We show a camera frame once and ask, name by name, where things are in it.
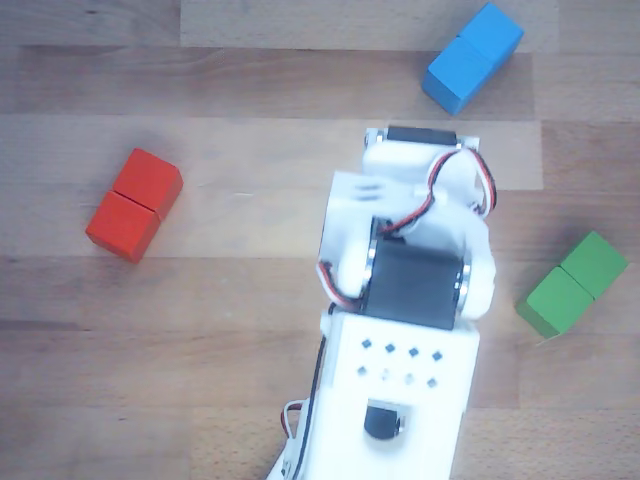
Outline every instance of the green cube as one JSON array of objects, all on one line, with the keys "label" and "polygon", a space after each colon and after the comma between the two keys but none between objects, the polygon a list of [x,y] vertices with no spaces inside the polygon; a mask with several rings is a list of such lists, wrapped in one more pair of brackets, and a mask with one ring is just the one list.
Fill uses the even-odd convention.
[{"label": "green cube", "polygon": [[593,298],[598,298],[627,268],[628,264],[627,259],[604,238],[596,232],[591,232],[560,266]]},{"label": "green cube", "polygon": [[545,338],[565,333],[593,303],[593,297],[567,272],[555,267],[516,306],[518,314]]}]

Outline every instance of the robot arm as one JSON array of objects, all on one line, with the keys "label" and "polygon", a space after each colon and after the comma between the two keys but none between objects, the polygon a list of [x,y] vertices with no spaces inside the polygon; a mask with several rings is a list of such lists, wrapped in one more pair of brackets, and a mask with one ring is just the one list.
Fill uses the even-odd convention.
[{"label": "robot arm", "polygon": [[332,307],[269,480],[449,478],[473,321],[494,289],[496,191],[477,148],[454,132],[370,129],[363,173],[336,172],[318,262]]}]

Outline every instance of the wire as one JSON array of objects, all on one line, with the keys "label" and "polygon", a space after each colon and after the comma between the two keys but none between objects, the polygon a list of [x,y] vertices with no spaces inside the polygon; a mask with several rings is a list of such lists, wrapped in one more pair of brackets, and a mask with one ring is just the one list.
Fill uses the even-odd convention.
[{"label": "wire", "polygon": [[[482,189],[484,190],[485,199],[487,199],[485,200],[484,209],[480,210],[479,208],[476,208],[476,212],[483,218],[486,218],[489,213],[491,213],[491,211],[495,208],[498,200],[495,180],[493,179],[493,175],[491,175],[491,171],[484,161],[484,158],[482,158],[482,156],[474,149],[468,148],[467,150],[469,150],[476,159],[476,167],[479,170],[478,173],[480,176],[480,181],[482,182]],[[444,164],[447,162],[447,160],[449,160],[459,152],[460,150],[452,150],[450,152],[447,152],[431,165],[427,175],[427,186],[429,188],[429,193],[427,194],[427,198],[425,199],[425,201],[422,203],[422,205],[420,205],[420,207],[418,207],[417,210],[410,213],[406,217],[398,220],[395,223],[391,223],[382,227],[380,229],[381,233],[389,234],[397,232],[398,230],[401,230],[408,225],[415,224],[415,222],[417,222],[420,217],[427,213],[434,202],[433,186],[438,179],[440,171],[444,167]]]},{"label": "wire", "polygon": [[282,424],[282,429],[284,433],[287,434],[287,438],[293,437],[291,433],[291,427],[289,426],[289,411],[300,411],[302,410],[303,401],[302,400],[292,400],[287,403],[282,409],[282,413],[280,414],[280,423]]},{"label": "wire", "polygon": [[358,308],[359,299],[351,298],[344,295],[336,286],[331,277],[331,262],[320,260],[316,265],[316,271],[320,277],[322,287],[329,296],[329,299],[346,310],[356,310]]},{"label": "wire", "polygon": [[480,155],[480,152],[470,148],[469,151],[476,157],[477,165],[480,168],[480,181],[482,182],[482,188],[484,190],[486,205],[484,211],[478,212],[482,216],[482,218],[487,218],[487,216],[496,208],[498,204],[498,190],[496,188],[496,182],[491,174],[491,170],[487,166],[487,163]]},{"label": "wire", "polygon": [[320,366],[322,365],[322,357],[324,354],[324,347],[327,343],[327,337],[322,336],[320,342],[320,348],[318,348],[318,358],[316,359],[316,367],[313,371],[313,381],[311,382],[311,394],[309,395],[309,408],[307,409],[307,418],[304,426],[304,434],[302,436],[302,445],[300,446],[300,456],[298,457],[298,464],[293,472],[291,480],[297,480],[300,475],[300,469],[302,468],[302,461],[304,460],[304,453],[307,448],[307,441],[309,439],[309,430],[311,427],[311,416],[313,415],[313,406],[316,399],[316,390],[318,388],[318,378],[320,377]]},{"label": "wire", "polygon": [[440,170],[442,170],[442,167],[444,166],[445,162],[449,160],[451,157],[453,157],[456,153],[458,153],[458,150],[453,150],[451,152],[445,153],[431,166],[430,173],[427,176],[427,185],[429,187],[429,193],[427,194],[427,198],[422,203],[422,205],[420,205],[420,207],[418,207],[418,209],[415,210],[413,213],[410,213],[409,215],[402,218],[401,220],[398,220],[397,222],[392,223],[391,225],[386,225],[382,227],[380,229],[381,233],[397,232],[403,227],[406,227],[407,225],[417,221],[421,216],[427,213],[427,211],[429,210],[429,208],[431,208],[431,205],[433,204],[433,188],[432,187],[438,178],[438,174],[440,173]]}]

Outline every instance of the wooden plank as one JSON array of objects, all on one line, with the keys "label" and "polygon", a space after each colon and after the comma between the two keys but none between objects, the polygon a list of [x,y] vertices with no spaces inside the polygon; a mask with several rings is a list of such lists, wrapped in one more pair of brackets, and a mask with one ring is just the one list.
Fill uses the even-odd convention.
[{"label": "wooden plank", "polygon": [[[557,263],[498,259],[483,339],[504,344],[537,335],[514,311]],[[0,258],[0,330],[199,332],[318,331],[327,299],[308,259]],[[580,333],[640,334],[633,306],[640,269],[631,264],[574,327]]]},{"label": "wooden plank", "polygon": [[178,45],[180,0],[5,0],[1,45]]},{"label": "wooden plank", "polygon": [[278,408],[196,408],[191,480],[267,478],[284,448]]},{"label": "wooden plank", "polygon": [[634,55],[536,55],[536,118],[638,121],[638,76],[640,62]]},{"label": "wooden plank", "polygon": [[547,189],[638,192],[640,123],[547,121],[542,148]]},{"label": "wooden plank", "polygon": [[634,478],[639,422],[638,410],[472,409],[451,478]]},{"label": "wooden plank", "polygon": [[591,230],[640,258],[640,195],[503,192],[487,224],[498,260],[558,262]]},{"label": "wooden plank", "polygon": [[565,334],[519,354],[523,408],[640,407],[640,335]]},{"label": "wooden plank", "polygon": [[11,113],[15,108],[18,50],[0,47],[0,113]]},{"label": "wooden plank", "polygon": [[[441,50],[476,14],[478,0],[184,0],[182,44],[344,50]],[[556,51],[557,0],[500,2],[526,31],[522,51]]]},{"label": "wooden plank", "polygon": [[[23,113],[448,120],[420,83],[435,52],[28,47]],[[458,115],[533,120],[530,54]]]},{"label": "wooden plank", "polygon": [[[542,189],[537,122],[392,123],[479,136],[500,190]],[[187,189],[309,187],[328,192],[336,170],[360,170],[365,129],[388,125],[382,119],[0,116],[5,152],[0,183],[91,184],[102,192],[131,150],[140,147],[177,165]]]},{"label": "wooden plank", "polygon": [[[6,256],[110,255],[84,235],[102,193],[95,187],[5,184],[0,189]],[[149,257],[314,258],[328,189],[185,189]],[[640,196],[501,192],[488,218],[499,259],[557,261],[590,230],[631,261],[640,258]]]},{"label": "wooden plank", "polygon": [[313,258],[148,260],[0,258],[0,330],[316,333],[328,306]]},{"label": "wooden plank", "polygon": [[560,51],[563,53],[639,54],[640,4],[598,0],[559,0]]},{"label": "wooden plank", "polygon": [[2,478],[188,478],[186,409],[13,405],[0,424]]},{"label": "wooden plank", "polygon": [[[277,410],[308,396],[319,341],[318,331],[295,330],[3,332],[0,360],[13,371],[0,405]],[[491,362],[505,358],[489,349],[480,368],[496,371]],[[513,405],[516,389],[514,376],[483,375],[471,405]]]}]

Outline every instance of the blue block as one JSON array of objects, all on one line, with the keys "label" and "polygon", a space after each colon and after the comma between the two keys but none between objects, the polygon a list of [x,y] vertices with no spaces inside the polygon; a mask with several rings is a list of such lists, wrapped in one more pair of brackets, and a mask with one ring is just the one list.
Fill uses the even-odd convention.
[{"label": "blue block", "polygon": [[524,30],[492,3],[482,7],[458,34],[488,59],[494,70],[507,61],[523,35]]},{"label": "blue block", "polygon": [[507,61],[523,35],[498,7],[485,4],[429,65],[422,90],[456,115]]},{"label": "blue block", "polygon": [[422,90],[455,115],[486,83],[492,71],[489,60],[466,40],[455,38],[427,68]]}]

